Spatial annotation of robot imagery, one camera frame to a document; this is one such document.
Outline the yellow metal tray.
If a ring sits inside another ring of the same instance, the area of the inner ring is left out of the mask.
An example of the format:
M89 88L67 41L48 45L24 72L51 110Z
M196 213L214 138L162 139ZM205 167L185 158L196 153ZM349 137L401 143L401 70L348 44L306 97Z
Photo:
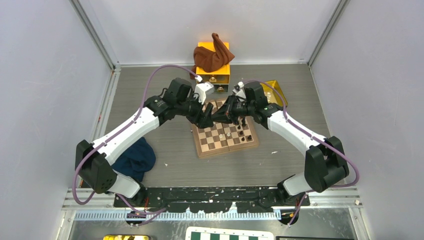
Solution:
M261 86L268 103L275 103L279 106L285 104L286 107L289 105L277 80L262 82Z

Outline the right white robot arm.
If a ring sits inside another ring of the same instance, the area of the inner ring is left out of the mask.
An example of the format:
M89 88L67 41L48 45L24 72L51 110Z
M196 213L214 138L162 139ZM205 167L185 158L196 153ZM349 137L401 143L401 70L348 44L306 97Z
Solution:
M228 117L251 116L267 130L291 143L304 156L304 170L279 183L277 198L291 205L298 194L321 193L348 177L350 169L341 141L326 138L293 119L284 105L269 103L258 81L239 82L234 86L225 114Z

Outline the wooden chess board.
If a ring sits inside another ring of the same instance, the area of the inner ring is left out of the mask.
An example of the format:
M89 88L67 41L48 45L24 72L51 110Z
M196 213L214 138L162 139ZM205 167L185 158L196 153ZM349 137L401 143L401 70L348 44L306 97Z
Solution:
M250 116L240 117L238 124L218 122L213 127L204 129L199 129L192 124L191 131L199 158L250 149L260 145L255 122ZM251 141L247 140L249 135L252 136Z

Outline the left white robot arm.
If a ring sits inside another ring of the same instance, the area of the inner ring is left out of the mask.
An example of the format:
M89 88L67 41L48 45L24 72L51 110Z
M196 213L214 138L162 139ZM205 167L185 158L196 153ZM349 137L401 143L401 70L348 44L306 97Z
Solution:
M214 86L203 82L192 86L175 78L163 95L149 97L129 119L105 136L76 146L75 172L94 193L114 193L126 197L133 206L141 206L146 193L134 178L113 170L119 156L145 134L159 128L175 116L184 116L198 127L211 127L212 104L204 105Z

